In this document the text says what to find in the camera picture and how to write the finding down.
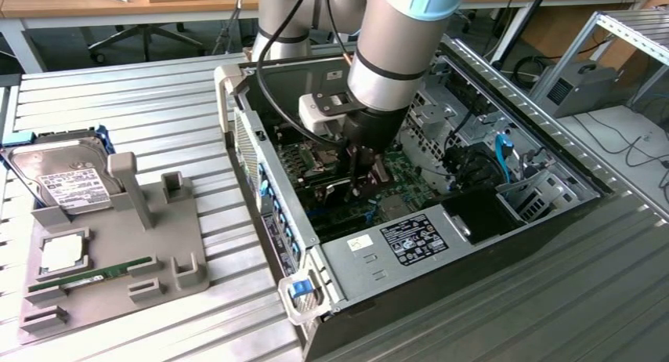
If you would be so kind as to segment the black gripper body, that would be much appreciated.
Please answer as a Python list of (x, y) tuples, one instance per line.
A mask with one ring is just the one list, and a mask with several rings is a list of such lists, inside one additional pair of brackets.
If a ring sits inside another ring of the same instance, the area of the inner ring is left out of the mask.
[(344, 117), (343, 137), (348, 145), (380, 154), (391, 145), (407, 115), (407, 107), (393, 111), (364, 108)]

